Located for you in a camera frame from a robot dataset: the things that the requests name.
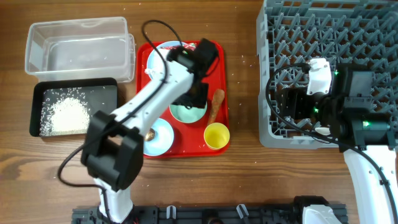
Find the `mint green bowl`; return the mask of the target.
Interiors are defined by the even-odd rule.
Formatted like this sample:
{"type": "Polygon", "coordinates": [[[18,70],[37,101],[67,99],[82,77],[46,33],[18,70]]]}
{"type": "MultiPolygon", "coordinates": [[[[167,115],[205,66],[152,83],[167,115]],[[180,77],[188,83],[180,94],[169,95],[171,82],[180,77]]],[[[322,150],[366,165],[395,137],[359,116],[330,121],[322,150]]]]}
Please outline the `mint green bowl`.
{"type": "Polygon", "coordinates": [[[190,109],[182,105],[170,105],[169,110],[177,121],[190,124],[199,121],[205,115],[207,105],[204,108],[192,107],[190,109]]]}

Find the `red foil wrapper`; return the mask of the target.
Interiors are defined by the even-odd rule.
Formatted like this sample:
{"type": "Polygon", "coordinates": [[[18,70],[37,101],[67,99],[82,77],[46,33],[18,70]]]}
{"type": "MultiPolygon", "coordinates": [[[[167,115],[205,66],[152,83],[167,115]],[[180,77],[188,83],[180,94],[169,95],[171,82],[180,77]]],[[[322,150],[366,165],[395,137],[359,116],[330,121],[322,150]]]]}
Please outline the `red foil wrapper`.
{"type": "MultiPolygon", "coordinates": [[[[177,49],[178,47],[180,47],[180,45],[161,46],[160,48],[161,49],[165,49],[165,50],[172,50],[172,49],[177,49]]],[[[187,50],[194,51],[196,49],[197,45],[195,43],[189,43],[189,44],[183,44],[182,47],[187,49],[187,50]]]]}

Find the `brown food scrap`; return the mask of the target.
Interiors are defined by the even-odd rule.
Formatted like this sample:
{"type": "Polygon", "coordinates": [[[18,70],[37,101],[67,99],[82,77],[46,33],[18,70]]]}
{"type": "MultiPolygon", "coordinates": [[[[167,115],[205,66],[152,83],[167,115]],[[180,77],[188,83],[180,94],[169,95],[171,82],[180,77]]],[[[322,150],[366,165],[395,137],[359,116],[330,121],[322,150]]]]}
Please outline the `brown food scrap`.
{"type": "Polygon", "coordinates": [[[156,135],[155,131],[152,128],[150,128],[150,130],[146,134],[144,140],[145,141],[152,141],[155,138],[155,135],[156,135]]]}

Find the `orange carrot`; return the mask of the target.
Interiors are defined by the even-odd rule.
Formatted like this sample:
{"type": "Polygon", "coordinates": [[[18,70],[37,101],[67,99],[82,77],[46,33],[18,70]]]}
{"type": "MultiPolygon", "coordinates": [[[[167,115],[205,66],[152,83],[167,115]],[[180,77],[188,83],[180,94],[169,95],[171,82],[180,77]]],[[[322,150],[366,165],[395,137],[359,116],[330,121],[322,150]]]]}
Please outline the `orange carrot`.
{"type": "Polygon", "coordinates": [[[218,112],[219,112],[219,110],[221,108],[221,104],[222,104],[224,98],[225,98],[224,90],[217,89],[214,92],[213,99],[211,101],[211,110],[210,110],[210,115],[209,115],[209,118],[208,118],[208,124],[207,125],[210,125],[210,124],[215,122],[217,114],[218,114],[218,112]]]}

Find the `white napkin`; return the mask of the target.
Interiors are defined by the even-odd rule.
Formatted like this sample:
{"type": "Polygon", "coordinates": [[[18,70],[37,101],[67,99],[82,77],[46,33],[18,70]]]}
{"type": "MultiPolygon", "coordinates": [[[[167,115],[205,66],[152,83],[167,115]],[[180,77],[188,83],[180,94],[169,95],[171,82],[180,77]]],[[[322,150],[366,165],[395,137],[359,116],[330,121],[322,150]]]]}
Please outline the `white napkin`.
{"type": "Polygon", "coordinates": [[[147,74],[149,76],[149,78],[151,80],[153,80],[157,75],[157,72],[151,68],[145,69],[144,72],[145,72],[145,74],[147,74]]]}

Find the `yellow plastic cup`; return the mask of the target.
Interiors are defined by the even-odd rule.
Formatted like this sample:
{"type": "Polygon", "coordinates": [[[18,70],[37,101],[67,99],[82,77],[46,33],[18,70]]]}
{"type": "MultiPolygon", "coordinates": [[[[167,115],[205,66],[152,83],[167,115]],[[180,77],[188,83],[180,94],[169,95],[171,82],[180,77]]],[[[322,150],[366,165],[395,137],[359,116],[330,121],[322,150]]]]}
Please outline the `yellow plastic cup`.
{"type": "Polygon", "coordinates": [[[224,124],[212,123],[206,127],[203,137],[210,149],[220,150],[229,143],[230,133],[224,124]]]}

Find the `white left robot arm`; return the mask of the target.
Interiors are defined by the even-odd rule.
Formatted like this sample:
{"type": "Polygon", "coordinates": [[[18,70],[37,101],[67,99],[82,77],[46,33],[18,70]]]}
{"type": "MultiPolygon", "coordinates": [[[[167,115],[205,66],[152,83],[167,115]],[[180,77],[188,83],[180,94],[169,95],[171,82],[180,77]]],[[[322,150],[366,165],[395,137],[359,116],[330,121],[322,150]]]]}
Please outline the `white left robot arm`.
{"type": "Polygon", "coordinates": [[[179,46],[161,57],[164,72],[153,78],[133,99],[107,114],[97,111],[86,133],[81,163],[101,189],[99,211],[107,223],[122,223],[133,203],[129,187],[141,171],[144,137],[170,105],[204,108],[209,85],[203,82],[218,57],[210,40],[194,50],[179,46]]]}

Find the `light blue bowl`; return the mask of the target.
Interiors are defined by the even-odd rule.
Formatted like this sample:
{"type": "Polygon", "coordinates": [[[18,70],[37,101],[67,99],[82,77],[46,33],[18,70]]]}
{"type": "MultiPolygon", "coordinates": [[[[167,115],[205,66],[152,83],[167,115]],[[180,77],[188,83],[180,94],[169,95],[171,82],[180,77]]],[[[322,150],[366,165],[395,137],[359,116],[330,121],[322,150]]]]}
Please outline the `light blue bowl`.
{"type": "Polygon", "coordinates": [[[156,135],[152,141],[144,140],[144,154],[146,156],[160,156],[166,153],[174,141],[174,130],[164,119],[157,119],[151,127],[156,135]]]}

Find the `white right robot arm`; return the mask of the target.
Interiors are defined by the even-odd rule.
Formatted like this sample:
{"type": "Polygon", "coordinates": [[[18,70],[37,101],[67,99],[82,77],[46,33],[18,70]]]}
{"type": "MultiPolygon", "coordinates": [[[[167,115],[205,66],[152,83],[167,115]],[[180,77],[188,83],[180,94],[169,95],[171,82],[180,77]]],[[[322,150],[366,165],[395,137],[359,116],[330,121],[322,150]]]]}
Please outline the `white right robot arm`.
{"type": "Polygon", "coordinates": [[[328,132],[292,128],[336,144],[348,166],[363,223],[397,223],[396,139],[386,113],[371,110],[373,72],[365,65],[298,65],[308,73],[304,88],[277,92],[279,119],[313,118],[328,132]]]}

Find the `white rice pile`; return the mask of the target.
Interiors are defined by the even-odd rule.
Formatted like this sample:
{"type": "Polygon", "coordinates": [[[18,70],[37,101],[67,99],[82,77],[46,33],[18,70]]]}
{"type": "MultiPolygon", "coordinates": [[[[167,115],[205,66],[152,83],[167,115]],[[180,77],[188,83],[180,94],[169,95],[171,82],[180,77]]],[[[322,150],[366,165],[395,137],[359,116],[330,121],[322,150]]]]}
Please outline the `white rice pile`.
{"type": "Polygon", "coordinates": [[[44,91],[40,112],[40,137],[84,134],[91,108],[82,87],[44,91]]]}

